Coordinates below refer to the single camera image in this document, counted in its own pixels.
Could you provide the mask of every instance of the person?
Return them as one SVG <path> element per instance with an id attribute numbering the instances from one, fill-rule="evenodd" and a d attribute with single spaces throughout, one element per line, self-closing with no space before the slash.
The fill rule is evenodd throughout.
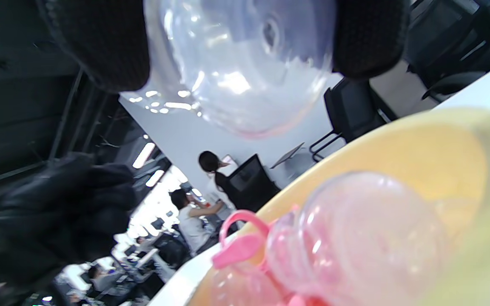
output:
<path id="1" fill-rule="evenodd" d="M 156 242 L 156 238 L 158 237 L 154 237 L 150 239 L 144 238 L 142 236 L 138 237 L 136 239 L 136 242 L 139 246 L 136 252 L 138 252 L 139 254 L 144 253 L 143 255 L 146 255 L 146 253 L 150 252 L 154 248 L 154 243 Z"/>
<path id="2" fill-rule="evenodd" d="M 91 266 L 88 269 L 88 278 L 92 281 L 94 289 L 110 296 L 124 296 L 128 293 L 127 289 L 119 289 L 116 284 L 123 273 L 114 272 L 111 274 L 101 271 L 97 266 Z"/>
<path id="3" fill-rule="evenodd" d="M 90 303 L 84 298 L 80 297 L 81 294 L 77 290 L 71 290 L 68 292 L 69 302 L 72 306 L 90 306 Z"/>
<path id="4" fill-rule="evenodd" d="M 204 151 L 198 157 L 198 162 L 203 171 L 209 174 L 210 180 L 207 186 L 207 194 L 214 201 L 220 200 L 225 205 L 217 214 L 224 221 L 235 211 L 235 203 L 238 203 L 239 196 L 236 188 L 230 184 L 228 178 L 219 172 L 220 168 L 226 167 L 227 163 L 221 161 L 211 151 Z"/>
<path id="5" fill-rule="evenodd" d="M 185 190 L 177 189 L 171 192 L 171 202 L 179 210 L 179 228 L 190 246 L 193 255 L 201 254 L 208 248 L 218 243 L 218 233 L 210 235 L 203 227 L 203 222 L 199 217 L 203 215 L 214 215 L 224 206 L 222 201 L 215 203 L 211 207 L 192 207 L 194 198 L 187 194 Z"/>

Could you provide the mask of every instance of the pink plastic handle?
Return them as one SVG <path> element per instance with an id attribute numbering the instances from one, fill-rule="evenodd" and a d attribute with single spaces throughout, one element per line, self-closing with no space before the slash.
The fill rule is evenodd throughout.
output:
<path id="1" fill-rule="evenodd" d="M 258 228 L 258 231 L 260 231 L 260 234 L 264 238 L 268 238 L 268 234 L 270 234 L 270 227 L 260 218 L 258 218 L 253 212 L 251 211 L 246 211 L 246 210 L 238 210 L 235 211 L 224 221 L 222 224 L 222 227 L 220 228 L 220 234 L 219 234 L 219 242 L 220 246 L 224 249 L 226 246 L 226 237 L 228 236 L 228 229 L 232 224 L 234 224 L 237 221 L 245 221 L 245 222 L 251 222 L 253 225 L 255 225 Z"/>

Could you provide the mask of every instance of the desk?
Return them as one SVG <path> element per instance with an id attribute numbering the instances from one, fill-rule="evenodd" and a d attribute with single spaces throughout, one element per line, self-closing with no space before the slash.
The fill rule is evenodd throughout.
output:
<path id="1" fill-rule="evenodd" d="M 490 72 L 440 104 L 434 111 L 437 109 L 463 106 L 490 109 Z M 211 257 L 219 250 L 220 245 L 217 244 L 182 266 L 156 297 L 152 299 L 149 306 L 184 306 L 198 286 L 198 283 L 210 269 Z"/>

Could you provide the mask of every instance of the white shirt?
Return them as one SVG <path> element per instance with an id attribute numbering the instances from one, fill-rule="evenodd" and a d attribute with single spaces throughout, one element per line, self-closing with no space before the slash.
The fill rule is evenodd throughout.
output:
<path id="1" fill-rule="evenodd" d="M 209 233 L 205 231 L 202 220 L 198 217 L 188 215 L 194 209 L 187 205 L 179 211 L 179 229 L 181 230 L 186 242 L 190 246 L 192 252 L 196 253 L 198 248 L 203 246 L 209 239 Z"/>

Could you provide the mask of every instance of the chair leg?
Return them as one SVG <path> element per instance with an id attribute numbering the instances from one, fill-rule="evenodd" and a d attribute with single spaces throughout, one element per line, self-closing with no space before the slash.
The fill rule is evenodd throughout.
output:
<path id="1" fill-rule="evenodd" d="M 319 145 L 319 143 L 323 142 L 326 138 L 328 138 L 332 134 L 336 134 L 336 132 L 334 132 L 333 130 L 331 130 L 331 132 L 329 132 L 328 134 L 324 135 L 321 139 L 319 139 L 318 141 L 314 142 L 311 146 L 309 146 L 309 153 L 311 153 L 311 154 L 315 153 L 315 150 L 313 149 L 313 147 Z"/>
<path id="2" fill-rule="evenodd" d="M 323 156 L 319 155 L 319 152 L 323 151 L 326 147 L 328 147 L 329 145 L 331 145 L 332 143 L 334 143 L 334 141 L 336 141 L 338 138 L 340 138 L 342 136 L 342 133 L 335 134 L 335 135 L 336 135 L 336 137 L 334 137 L 333 139 L 329 140 L 327 143 L 325 143 L 324 145 L 322 145 L 321 147 L 319 147 L 317 150 L 315 150 L 315 151 L 312 152 L 313 155 L 311 156 L 311 158 L 313 159 L 313 161 L 315 163 L 318 163 L 319 161 L 321 161 L 322 159 L 324 159 Z"/>

